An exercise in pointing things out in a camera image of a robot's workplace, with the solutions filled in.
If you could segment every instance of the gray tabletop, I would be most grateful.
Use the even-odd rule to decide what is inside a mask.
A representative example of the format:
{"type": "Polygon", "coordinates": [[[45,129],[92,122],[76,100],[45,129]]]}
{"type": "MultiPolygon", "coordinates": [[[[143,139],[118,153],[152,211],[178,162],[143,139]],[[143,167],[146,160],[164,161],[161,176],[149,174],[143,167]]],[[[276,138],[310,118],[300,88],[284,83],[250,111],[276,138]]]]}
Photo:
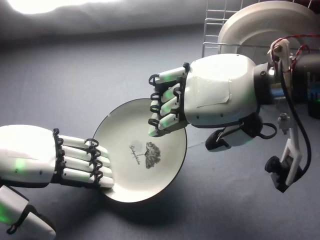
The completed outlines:
{"type": "MultiPolygon", "coordinates": [[[[151,74],[200,58],[202,27],[126,33],[77,41],[23,45],[0,54],[0,125],[60,128],[64,135],[92,137],[114,108],[148,98],[151,74]]],[[[320,121],[298,111],[313,161],[285,193],[264,171],[281,156],[287,137],[255,139],[242,147],[209,153],[203,142],[214,131],[187,127],[188,148],[174,182],[144,202],[124,204],[98,191],[50,184],[17,188],[54,223],[58,240],[317,240],[320,238],[320,121]]],[[[265,122],[280,111],[264,106],[265,122]]],[[[305,143],[301,139],[305,164],[305,143]]],[[[8,236],[0,225],[1,240],[8,236]]]]}

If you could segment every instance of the robotic hand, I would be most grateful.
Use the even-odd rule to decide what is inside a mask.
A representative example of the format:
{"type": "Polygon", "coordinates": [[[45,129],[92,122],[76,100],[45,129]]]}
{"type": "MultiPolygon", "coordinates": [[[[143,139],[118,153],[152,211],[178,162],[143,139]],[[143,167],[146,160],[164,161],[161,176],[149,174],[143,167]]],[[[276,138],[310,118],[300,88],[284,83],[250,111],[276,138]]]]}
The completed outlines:
{"type": "Polygon", "coordinates": [[[44,188],[49,183],[112,188],[108,151],[94,139],[59,135],[30,125],[0,127],[0,222],[39,240],[56,237],[53,224],[13,187],[44,188]]]}
{"type": "Polygon", "coordinates": [[[255,65],[248,57],[219,54],[204,57],[183,67],[152,75],[154,88],[148,134],[160,137],[192,124],[215,131],[205,146],[211,152],[243,145],[259,136],[270,139],[277,133],[259,117],[260,105],[271,104],[271,65],[255,65]],[[263,125],[274,133],[265,136],[263,125]]]}

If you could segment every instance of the white bowl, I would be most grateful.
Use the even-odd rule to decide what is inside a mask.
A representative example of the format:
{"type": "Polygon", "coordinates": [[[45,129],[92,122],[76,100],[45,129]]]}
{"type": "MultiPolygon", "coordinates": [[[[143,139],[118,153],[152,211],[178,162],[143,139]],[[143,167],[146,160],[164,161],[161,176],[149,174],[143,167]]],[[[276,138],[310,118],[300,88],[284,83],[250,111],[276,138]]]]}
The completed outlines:
{"type": "MultiPolygon", "coordinates": [[[[221,28],[218,43],[270,46],[279,38],[294,34],[318,34],[317,15],[300,4],[287,1],[265,1],[250,5],[235,13],[221,28]]],[[[307,44],[319,48],[318,38],[289,39],[291,48],[307,44]]],[[[241,54],[256,64],[266,62],[268,48],[221,46],[221,54],[241,54]]]]}
{"type": "Polygon", "coordinates": [[[151,102],[136,99],[119,106],[94,134],[108,150],[115,185],[104,193],[113,200],[133,203],[158,194],[175,179],[186,157],[184,128],[162,137],[148,135],[151,102]]]}

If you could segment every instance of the wire rack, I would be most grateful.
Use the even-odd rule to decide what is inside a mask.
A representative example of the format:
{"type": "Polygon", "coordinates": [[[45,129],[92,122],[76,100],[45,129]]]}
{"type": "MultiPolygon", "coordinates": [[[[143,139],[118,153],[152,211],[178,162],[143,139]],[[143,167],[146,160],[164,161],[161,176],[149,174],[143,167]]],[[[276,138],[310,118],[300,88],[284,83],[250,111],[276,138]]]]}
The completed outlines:
{"type": "MultiPolygon", "coordinates": [[[[303,5],[310,8],[313,1],[315,0],[304,0],[303,5]]],[[[204,20],[202,58],[210,55],[220,54],[221,46],[235,46],[237,47],[237,52],[239,51],[239,47],[241,47],[242,50],[245,48],[245,55],[254,60],[256,64],[267,62],[267,52],[270,48],[270,45],[245,45],[218,42],[218,36],[221,28],[233,14],[249,5],[260,2],[266,2],[266,0],[207,0],[204,20]]]]}

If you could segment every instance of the bright light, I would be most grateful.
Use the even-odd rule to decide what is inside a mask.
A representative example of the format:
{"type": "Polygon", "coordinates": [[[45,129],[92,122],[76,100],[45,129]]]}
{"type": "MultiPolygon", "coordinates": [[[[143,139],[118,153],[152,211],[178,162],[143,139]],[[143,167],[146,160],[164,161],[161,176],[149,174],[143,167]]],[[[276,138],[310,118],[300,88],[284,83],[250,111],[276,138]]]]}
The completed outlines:
{"type": "Polygon", "coordinates": [[[41,14],[62,6],[111,1],[114,0],[8,0],[13,9],[23,14],[41,14]]]}

